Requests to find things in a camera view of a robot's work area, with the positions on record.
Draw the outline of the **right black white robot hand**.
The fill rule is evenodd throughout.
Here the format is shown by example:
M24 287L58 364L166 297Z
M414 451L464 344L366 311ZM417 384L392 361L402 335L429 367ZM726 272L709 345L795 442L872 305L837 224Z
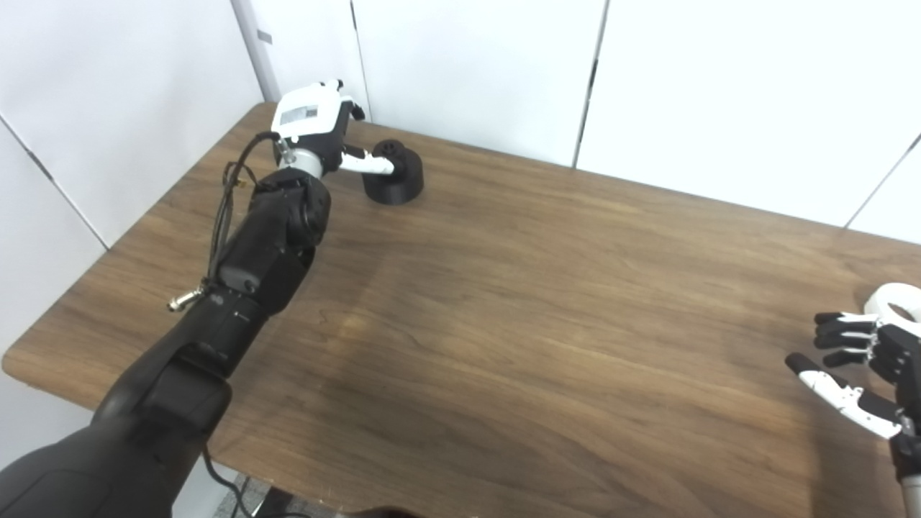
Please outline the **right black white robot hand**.
M919 337L877 314L825 312L815 315L818 364L799 352L785 364L821 400L863 429L889 443L896 478L917 478L919 456ZM894 398L855 386L833 368L866 366L894 387Z

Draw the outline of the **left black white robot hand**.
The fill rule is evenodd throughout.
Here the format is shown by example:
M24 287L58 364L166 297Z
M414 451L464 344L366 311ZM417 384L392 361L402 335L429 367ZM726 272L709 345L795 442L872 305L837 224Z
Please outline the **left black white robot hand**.
M283 95L276 105L271 131L280 168L295 168L317 180L344 170L392 175L396 166L361 147L345 144L351 121L366 120L365 109L341 92L342 82L316 82Z

